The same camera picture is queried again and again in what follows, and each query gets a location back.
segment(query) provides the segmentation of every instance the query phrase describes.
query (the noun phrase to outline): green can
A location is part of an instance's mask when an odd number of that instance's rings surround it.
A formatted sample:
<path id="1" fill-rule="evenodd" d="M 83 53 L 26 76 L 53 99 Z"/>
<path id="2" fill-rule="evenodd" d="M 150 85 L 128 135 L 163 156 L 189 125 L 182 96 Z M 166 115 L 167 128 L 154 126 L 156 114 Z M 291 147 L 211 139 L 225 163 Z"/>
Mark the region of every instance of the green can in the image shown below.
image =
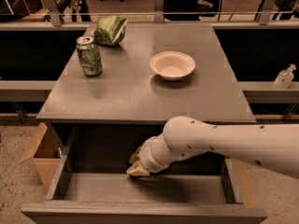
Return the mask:
<path id="1" fill-rule="evenodd" d="M 92 36 L 77 39 L 77 53 L 84 74 L 88 77 L 99 75 L 103 71 L 101 55 Z"/>

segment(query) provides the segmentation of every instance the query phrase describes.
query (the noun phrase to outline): white bottle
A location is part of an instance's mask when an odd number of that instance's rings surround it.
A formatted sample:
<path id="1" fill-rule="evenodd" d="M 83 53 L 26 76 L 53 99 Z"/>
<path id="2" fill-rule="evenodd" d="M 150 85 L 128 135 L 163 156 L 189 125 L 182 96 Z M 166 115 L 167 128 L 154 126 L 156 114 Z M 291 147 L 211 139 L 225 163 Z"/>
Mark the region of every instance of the white bottle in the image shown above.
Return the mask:
<path id="1" fill-rule="evenodd" d="M 290 64 L 290 67 L 287 70 L 280 71 L 278 77 L 274 81 L 276 86 L 281 89 L 287 89 L 293 80 L 294 75 L 292 71 L 295 69 L 296 65 Z"/>

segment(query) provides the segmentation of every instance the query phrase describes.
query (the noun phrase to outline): green bag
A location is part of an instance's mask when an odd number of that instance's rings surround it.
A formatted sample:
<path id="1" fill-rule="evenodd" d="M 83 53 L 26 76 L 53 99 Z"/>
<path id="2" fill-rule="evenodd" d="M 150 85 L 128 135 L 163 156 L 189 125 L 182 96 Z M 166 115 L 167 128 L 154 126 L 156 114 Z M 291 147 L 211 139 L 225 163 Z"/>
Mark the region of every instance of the green bag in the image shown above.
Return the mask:
<path id="1" fill-rule="evenodd" d="M 125 37 L 125 25 L 128 20 L 110 16 L 99 20 L 94 32 L 94 42 L 99 45 L 115 46 Z"/>

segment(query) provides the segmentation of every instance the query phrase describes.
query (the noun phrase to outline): bowl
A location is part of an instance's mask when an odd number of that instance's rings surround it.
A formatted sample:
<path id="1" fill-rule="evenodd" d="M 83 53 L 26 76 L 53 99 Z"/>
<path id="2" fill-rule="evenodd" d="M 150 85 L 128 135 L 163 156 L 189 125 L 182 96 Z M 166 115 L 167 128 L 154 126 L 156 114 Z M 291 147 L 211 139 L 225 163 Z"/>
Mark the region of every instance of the bowl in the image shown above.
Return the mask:
<path id="1" fill-rule="evenodd" d="M 151 70 L 166 80 L 179 80 L 195 69 L 195 61 L 189 55 L 177 51 L 165 51 L 150 60 Z"/>

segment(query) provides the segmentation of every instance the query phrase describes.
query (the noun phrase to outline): open drawer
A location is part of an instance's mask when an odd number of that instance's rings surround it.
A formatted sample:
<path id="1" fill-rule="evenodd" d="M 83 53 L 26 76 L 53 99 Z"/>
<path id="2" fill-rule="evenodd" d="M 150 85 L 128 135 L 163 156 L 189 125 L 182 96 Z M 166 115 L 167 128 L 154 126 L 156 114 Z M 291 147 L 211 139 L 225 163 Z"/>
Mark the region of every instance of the open drawer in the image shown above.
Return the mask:
<path id="1" fill-rule="evenodd" d="M 125 171 L 159 125 L 79 124 L 71 132 L 47 200 L 21 211 L 35 223 L 253 224 L 267 218 L 235 195 L 231 160 L 215 153 L 172 163 L 157 175 Z"/>

